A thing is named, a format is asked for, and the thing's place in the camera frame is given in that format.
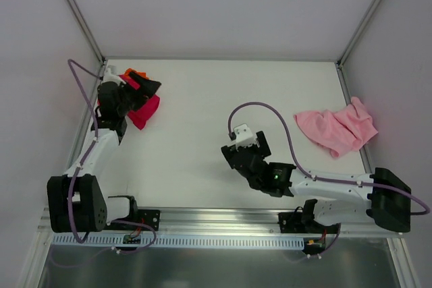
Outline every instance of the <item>crumpled pink fabric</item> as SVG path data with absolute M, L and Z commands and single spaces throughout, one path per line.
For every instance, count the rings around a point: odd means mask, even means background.
M 330 149 L 333 158 L 358 151 L 378 131 L 372 117 L 357 97 L 341 111 L 304 111 L 294 115 L 298 127 L 310 140 Z

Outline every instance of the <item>gray floor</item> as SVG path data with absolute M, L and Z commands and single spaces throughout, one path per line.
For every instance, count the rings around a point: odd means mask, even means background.
M 88 260 L 100 248 L 55 246 L 61 264 Z M 104 252 L 76 269 L 45 265 L 45 287 L 399 287 L 385 239 L 339 239 L 321 260 L 297 251 L 154 248 L 129 256 Z

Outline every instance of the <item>perforated metal strip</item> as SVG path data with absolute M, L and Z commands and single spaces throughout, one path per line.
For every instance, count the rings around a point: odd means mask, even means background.
M 76 243 L 71 233 L 54 234 L 52 244 L 63 246 L 117 246 L 139 247 L 151 242 L 153 236 L 141 234 L 139 243 L 124 243 L 123 234 L 95 233 L 84 244 Z M 257 249 L 257 250 L 303 250 L 301 237 L 249 237 L 222 235 L 159 235 L 154 248 L 206 248 L 206 249 Z

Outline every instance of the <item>folded cloth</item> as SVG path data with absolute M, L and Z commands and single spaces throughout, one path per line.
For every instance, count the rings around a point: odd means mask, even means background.
M 125 80 L 132 87 L 134 87 L 134 89 L 138 89 L 140 87 L 139 84 L 136 83 L 133 79 L 131 79 L 128 75 L 120 75 L 120 78 Z M 153 116 L 153 114 L 159 107 L 160 101 L 161 99 L 155 94 L 151 98 L 149 98 L 147 102 L 141 108 L 139 108 L 139 110 L 130 111 L 128 113 L 128 117 L 138 129 L 143 129 L 147 121 L 150 119 L 150 117 Z
M 333 158 L 357 151 L 378 131 L 372 117 L 357 97 L 341 111 L 304 111 L 294 115 L 298 127 L 310 140 L 330 149 Z

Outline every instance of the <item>white tabletop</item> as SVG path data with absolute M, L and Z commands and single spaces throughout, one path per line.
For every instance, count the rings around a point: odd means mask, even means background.
M 230 169 L 220 148 L 229 144 L 227 118 L 246 101 L 263 101 L 286 119 L 299 161 L 316 170 L 363 173 L 358 152 L 335 160 L 298 129 L 293 114 L 339 110 L 344 96 L 333 63 L 268 61 L 109 60 L 119 74 L 129 67 L 162 83 L 158 111 L 139 131 L 128 130 L 100 181 L 112 194 L 135 196 L 139 206 L 195 208 L 294 208 L 304 198 L 272 198 L 252 190 Z M 246 107 L 233 126 L 263 130 L 272 155 L 292 163 L 279 119 L 264 107 Z

